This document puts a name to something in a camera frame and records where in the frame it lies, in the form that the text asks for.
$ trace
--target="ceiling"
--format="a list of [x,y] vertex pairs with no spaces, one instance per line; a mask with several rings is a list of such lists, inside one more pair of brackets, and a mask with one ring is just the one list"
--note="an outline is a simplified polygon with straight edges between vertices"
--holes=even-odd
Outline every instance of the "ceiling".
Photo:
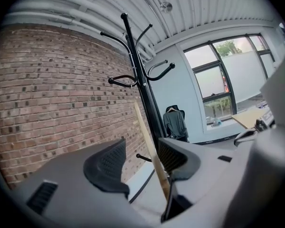
[[[161,3],[170,2],[165,13]],[[61,26],[100,38],[106,31],[125,40],[120,15],[127,12],[134,38],[149,25],[139,51],[144,61],[151,60],[175,40],[190,37],[195,31],[220,26],[273,26],[275,13],[267,0],[18,0],[3,22],[41,23]]]

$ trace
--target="desk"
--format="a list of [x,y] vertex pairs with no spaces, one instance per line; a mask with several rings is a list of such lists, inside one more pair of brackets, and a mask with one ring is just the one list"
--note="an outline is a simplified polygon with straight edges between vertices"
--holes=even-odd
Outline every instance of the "desk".
[[231,117],[247,129],[253,128],[255,126],[256,119],[260,118],[267,111],[268,109],[254,108],[245,112],[241,112],[239,114],[232,115]]

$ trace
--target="wooden plank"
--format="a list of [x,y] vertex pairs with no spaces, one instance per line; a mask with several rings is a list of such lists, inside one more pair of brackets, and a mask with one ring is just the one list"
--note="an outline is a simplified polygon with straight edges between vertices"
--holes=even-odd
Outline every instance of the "wooden plank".
[[136,112],[136,115],[137,115],[137,119],[138,119],[139,125],[141,127],[141,131],[142,131],[144,140],[146,142],[146,145],[147,145],[147,148],[148,148],[148,151],[149,151],[149,154],[150,154],[150,158],[152,160],[152,164],[154,166],[154,169],[155,169],[155,172],[157,174],[157,177],[158,177],[158,179],[160,181],[163,194],[165,195],[165,198],[166,198],[166,200],[168,202],[168,200],[169,200],[169,193],[170,193],[170,184],[169,184],[168,178],[167,178],[167,176],[165,174],[165,171],[164,171],[164,169],[162,167],[161,161],[158,158],[155,146],[154,146],[154,144],[152,142],[152,139],[151,139],[151,137],[150,137],[150,135],[148,133],[146,125],[144,124],[144,121],[143,121],[143,118],[142,118],[142,114],[141,114],[141,112],[139,110],[139,106],[138,106],[138,104],[137,104],[137,102],[135,100],[134,100],[134,108],[135,108],[135,112]]
[[253,128],[255,126],[256,119],[260,118],[267,111],[268,109],[254,108],[239,114],[232,115],[231,117],[247,129]]

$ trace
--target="frosted glass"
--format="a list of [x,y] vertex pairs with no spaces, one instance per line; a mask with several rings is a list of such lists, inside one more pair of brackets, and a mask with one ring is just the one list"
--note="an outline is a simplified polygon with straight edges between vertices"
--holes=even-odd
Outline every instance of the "frosted glass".
[[266,49],[265,44],[263,43],[262,38],[260,36],[251,36],[250,39],[252,40],[258,51]]
[[213,51],[208,45],[188,51],[185,53],[185,56],[191,68],[195,68],[217,60]]
[[266,79],[254,51],[227,56],[222,60],[230,77],[236,103],[260,93]]
[[195,74],[203,98],[225,92],[222,73],[219,67],[213,67]]
[[272,61],[272,58],[270,54],[261,55],[262,61],[264,63],[268,78],[274,73],[274,63]]

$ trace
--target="white wall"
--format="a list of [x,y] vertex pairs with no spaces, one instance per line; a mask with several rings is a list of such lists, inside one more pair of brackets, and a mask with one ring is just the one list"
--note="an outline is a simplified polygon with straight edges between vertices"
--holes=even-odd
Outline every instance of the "white wall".
[[[223,122],[222,127],[207,130],[205,110],[199,86],[183,51],[190,47],[206,43],[209,40],[244,35],[246,33],[261,33],[276,60],[280,61],[283,58],[285,45],[277,31],[273,28],[253,26],[220,29],[194,36],[157,53],[156,57],[145,65],[146,68],[149,69],[151,66],[166,59],[169,63],[175,63],[175,69],[170,71],[161,80],[152,81],[151,85],[161,116],[163,116],[169,105],[178,105],[179,109],[185,111],[185,122],[191,143],[206,142],[228,137],[244,131],[244,128],[236,122]],[[167,66],[168,64],[164,64],[157,67],[152,71],[151,76],[157,76]]]
[[[176,46],[172,46],[158,53],[152,62],[146,64],[148,69],[167,59],[168,64],[174,62],[176,65],[175,69],[171,70],[164,78],[151,82],[161,116],[170,105],[178,105],[180,110],[184,110],[185,123],[189,133],[188,140],[191,143],[215,140],[242,132],[244,128],[237,123],[207,131],[205,111],[198,84],[193,71],[190,66],[186,65],[183,57],[185,58],[185,55],[182,55]],[[168,64],[154,69],[151,76],[155,77],[160,74]]]
[[279,66],[285,57],[285,38],[280,28],[264,28],[261,34],[275,58],[274,66]]

